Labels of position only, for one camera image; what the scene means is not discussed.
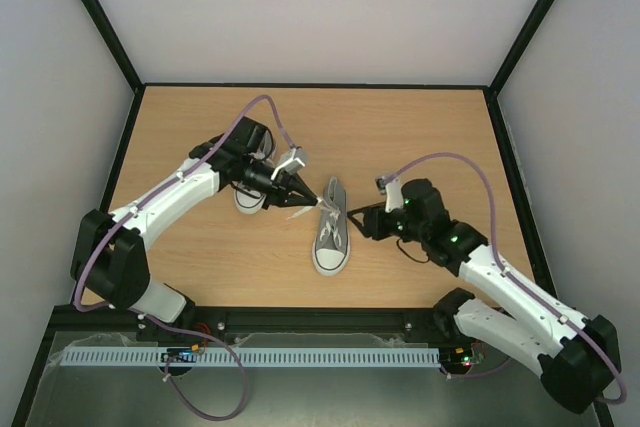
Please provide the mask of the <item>grey sneaker sideways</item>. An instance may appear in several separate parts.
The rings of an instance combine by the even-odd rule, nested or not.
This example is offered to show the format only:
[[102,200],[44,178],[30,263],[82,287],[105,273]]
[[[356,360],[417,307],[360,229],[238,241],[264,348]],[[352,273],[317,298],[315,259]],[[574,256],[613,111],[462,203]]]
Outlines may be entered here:
[[312,244],[312,261],[323,276],[340,273],[349,260],[351,241],[347,219],[347,192],[338,177],[332,176],[316,206],[302,207],[288,217],[297,218],[317,208],[319,224]]

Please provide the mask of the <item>grey sneaker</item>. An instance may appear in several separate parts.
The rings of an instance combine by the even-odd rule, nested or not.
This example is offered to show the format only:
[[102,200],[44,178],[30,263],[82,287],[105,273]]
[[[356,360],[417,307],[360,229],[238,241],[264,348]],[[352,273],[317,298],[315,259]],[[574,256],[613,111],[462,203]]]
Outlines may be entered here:
[[[268,133],[263,137],[260,146],[254,153],[254,157],[258,160],[265,161],[269,167],[273,167],[275,151],[276,142],[273,136]],[[234,189],[234,202],[240,213],[253,215],[261,209],[266,198],[265,194],[254,190],[241,182],[233,184],[232,187]]]

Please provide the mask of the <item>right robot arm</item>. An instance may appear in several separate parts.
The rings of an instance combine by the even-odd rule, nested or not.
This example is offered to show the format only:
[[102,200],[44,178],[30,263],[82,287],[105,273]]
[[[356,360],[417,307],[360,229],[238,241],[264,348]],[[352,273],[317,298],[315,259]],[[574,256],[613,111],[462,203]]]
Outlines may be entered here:
[[429,261],[493,299],[456,288],[434,308],[438,331],[488,344],[538,377],[562,407],[584,412],[621,380],[616,329],[563,304],[509,264],[471,225],[454,220],[427,179],[383,187],[385,201],[349,211],[364,237],[417,242]]

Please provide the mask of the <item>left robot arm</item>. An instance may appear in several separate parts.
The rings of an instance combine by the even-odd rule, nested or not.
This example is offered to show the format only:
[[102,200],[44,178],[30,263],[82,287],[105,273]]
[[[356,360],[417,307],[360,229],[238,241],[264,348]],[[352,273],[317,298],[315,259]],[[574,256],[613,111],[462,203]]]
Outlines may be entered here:
[[228,185],[263,195],[262,208],[315,206],[317,195],[298,173],[308,162],[306,152],[292,146],[273,162],[264,146],[272,138],[266,125],[242,117],[231,130],[194,147],[175,172],[138,199],[110,213],[86,214],[70,269],[76,307],[83,307],[82,293],[90,290],[108,307],[175,322],[188,299],[152,278],[147,253],[174,222]]

